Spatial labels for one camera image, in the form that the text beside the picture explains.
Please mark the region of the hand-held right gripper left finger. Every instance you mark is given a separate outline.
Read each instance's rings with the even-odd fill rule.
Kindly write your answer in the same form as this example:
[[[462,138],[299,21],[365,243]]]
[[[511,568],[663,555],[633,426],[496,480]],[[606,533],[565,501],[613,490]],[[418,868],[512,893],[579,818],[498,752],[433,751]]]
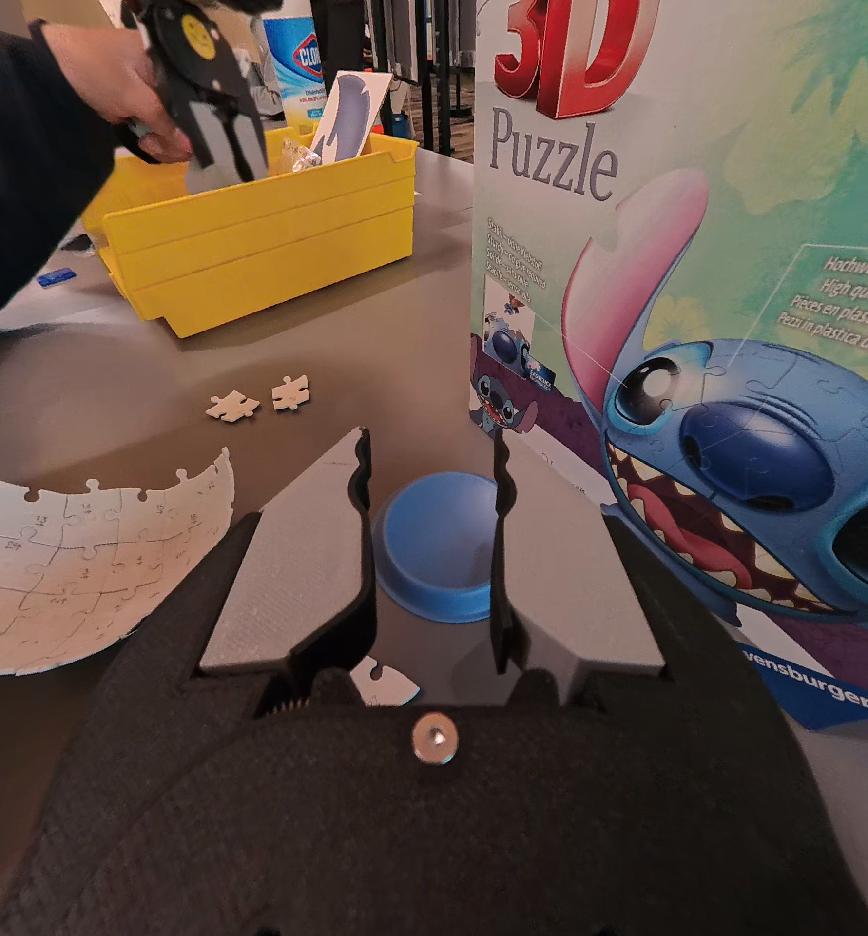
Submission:
[[[371,443],[357,427],[269,501],[199,666],[315,675],[357,667],[377,635]]]

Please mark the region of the clear plastic bag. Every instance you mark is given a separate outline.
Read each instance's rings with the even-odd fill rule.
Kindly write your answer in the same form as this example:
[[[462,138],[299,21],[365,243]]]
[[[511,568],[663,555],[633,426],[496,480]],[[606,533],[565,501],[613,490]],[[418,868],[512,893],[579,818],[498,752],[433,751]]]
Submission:
[[[281,146],[278,162],[278,174],[290,174],[323,165],[323,157],[312,151],[293,137],[286,137]]]

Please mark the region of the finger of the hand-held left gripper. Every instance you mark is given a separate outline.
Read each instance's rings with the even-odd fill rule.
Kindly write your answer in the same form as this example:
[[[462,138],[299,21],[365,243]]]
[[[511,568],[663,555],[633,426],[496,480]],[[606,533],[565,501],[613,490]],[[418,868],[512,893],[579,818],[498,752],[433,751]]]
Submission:
[[[189,194],[201,194],[240,184],[229,137],[216,109],[210,104],[191,104],[196,134],[193,156],[185,174]]]
[[[256,109],[229,112],[229,147],[233,172],[230,183],[260,181],[268,176],[264,130]]]

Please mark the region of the wipes canister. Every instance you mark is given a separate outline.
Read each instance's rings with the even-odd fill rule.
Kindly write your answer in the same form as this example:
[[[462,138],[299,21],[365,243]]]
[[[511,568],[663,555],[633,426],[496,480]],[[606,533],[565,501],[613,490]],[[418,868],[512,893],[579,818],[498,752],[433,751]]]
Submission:
[[[327,93],[323,61],[310,8],[294,7],[262,19],[288,127],[306,136],[323,117]]]

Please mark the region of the blue white printed card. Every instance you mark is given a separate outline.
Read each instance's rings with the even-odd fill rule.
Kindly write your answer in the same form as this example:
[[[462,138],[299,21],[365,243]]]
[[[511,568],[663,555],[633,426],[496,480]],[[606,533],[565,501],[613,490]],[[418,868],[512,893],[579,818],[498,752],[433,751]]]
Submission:
[[[310,148],[323,167],[360,156],[392,82],[391,73],[336,73]]]

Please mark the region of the blue round plastic stand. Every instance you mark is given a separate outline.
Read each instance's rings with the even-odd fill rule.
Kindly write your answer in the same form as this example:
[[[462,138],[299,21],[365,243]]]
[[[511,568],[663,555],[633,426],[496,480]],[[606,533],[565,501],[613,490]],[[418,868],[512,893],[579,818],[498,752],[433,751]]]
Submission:
[[[489,616],[497,483],[479,474],[427,474],[404,485],[372,522],[381,588],[412,614],[469,624]]]

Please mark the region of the yellow plastic bin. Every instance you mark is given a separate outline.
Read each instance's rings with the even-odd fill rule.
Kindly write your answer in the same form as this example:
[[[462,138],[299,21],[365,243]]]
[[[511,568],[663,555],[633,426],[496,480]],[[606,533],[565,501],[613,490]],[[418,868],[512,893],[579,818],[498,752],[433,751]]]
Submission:
[[[81,223],[138,316],[189,337],[411,256],[417,147],[372,133],[357,158],[194,195],[186,164],[117,156]]]

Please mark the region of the person's left hand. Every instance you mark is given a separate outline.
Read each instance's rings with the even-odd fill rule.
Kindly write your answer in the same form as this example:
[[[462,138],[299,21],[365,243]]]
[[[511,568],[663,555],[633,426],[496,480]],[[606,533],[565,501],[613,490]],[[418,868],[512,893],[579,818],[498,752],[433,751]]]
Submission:
[[[146,127],[139,147],[160,162],[189,160],[192,144],[163,107],[136,32],[45,23],[41,34],[77,96],[102,119]]]

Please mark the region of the white assembled puzzle ball section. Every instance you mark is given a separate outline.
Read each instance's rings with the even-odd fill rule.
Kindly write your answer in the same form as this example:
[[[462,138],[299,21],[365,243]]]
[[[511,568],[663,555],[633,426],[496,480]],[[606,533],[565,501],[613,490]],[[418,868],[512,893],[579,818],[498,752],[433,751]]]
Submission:
[[[127,637],[228,532],[223,448],[168,489],[62,494],[0,482],[0,676],[45,672]]]

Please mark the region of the person's left forearm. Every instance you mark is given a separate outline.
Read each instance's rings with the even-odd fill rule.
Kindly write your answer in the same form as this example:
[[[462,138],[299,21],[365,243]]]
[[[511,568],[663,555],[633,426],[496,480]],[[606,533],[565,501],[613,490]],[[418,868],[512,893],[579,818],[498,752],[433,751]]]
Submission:
[[[116,130],[73,90],[42,34],[0,41],[0,310],[108,179]]]

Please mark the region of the printed cardboard puzzle box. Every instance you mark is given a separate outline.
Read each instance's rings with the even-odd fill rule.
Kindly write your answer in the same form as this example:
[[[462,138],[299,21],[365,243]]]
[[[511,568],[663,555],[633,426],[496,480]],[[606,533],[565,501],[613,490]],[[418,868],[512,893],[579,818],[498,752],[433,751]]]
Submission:
[[[868,1],[477,2],[471,416],[868,721]]]

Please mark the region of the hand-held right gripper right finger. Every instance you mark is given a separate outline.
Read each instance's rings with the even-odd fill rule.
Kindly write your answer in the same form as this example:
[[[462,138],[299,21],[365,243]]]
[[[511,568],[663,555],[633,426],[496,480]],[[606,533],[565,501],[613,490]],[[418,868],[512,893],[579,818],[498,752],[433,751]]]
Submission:
[[[665,662],[598,505],[511,431],[495,435],[490,636],[498,674],[545,670],[560,692],[592,673]]]

